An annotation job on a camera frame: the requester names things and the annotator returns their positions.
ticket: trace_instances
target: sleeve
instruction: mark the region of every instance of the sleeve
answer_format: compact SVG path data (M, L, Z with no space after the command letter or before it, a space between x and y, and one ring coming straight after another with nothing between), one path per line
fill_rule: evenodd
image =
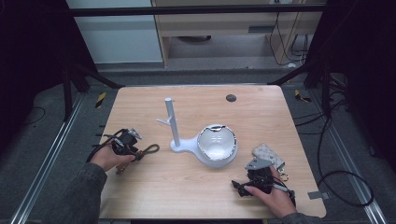
M86 163L42 223L97 223L106 180L107 175L100 166Z
M302 213L293 213L281 218L284 224L318 224L321 223L319 217L309 217Z

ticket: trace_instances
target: hand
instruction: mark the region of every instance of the hand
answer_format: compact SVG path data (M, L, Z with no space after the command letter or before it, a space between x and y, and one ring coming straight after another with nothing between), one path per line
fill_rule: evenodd
M107 172L120 163L130 162L133 160L134 155L119 156L114 153L113 148L111 148L110 145L106 145L93 155L90 163L94 163L102 167L102 169Z
M270 169L273 176L280 179L280 175L274 166L271 166ZM272 188L271 193L266 194L261 190L251 186L245 186L245 190L262 200L262 202L270 208L271 212L276 217L282 218L292 213L297 213L294 204L291 202L288 193L285 191Z

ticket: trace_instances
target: table surface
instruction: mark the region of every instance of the table surface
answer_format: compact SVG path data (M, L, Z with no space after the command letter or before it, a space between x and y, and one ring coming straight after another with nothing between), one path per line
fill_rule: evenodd
M228 102L226 96L236 96ZM202 164L191 153L170 148L171 127L164 99L171 97L180 138L190 139L205 126L220 123L236 136L238 153L222 168ZM129 165L123 175L107 172L100 218L271 218L255 197L240 197L231 181L248 182L245 166L251 151L265 143L285 162L295 190L297 209L309 216L324 217L321 199L310 200L317 191L300 138L294 127L282 90L278 86L156 86L119 90L104 133L135 128L143 137L135 145L144 149L159 144L161 149Z

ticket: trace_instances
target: white container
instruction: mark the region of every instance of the white container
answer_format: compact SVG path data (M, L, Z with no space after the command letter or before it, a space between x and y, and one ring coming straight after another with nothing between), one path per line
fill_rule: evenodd
M212 167L222 167L236 156L238 147L233 131L225 125L211 124L197 136L196 155L201 162Z

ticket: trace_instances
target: small round object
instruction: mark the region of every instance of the small round object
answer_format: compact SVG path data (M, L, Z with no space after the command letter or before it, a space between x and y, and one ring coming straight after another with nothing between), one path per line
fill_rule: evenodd
M235 101L236 101L236 96L235 96L234 94L228 94L228 95L225 97L225 99L226 99L228 102L235 102Z

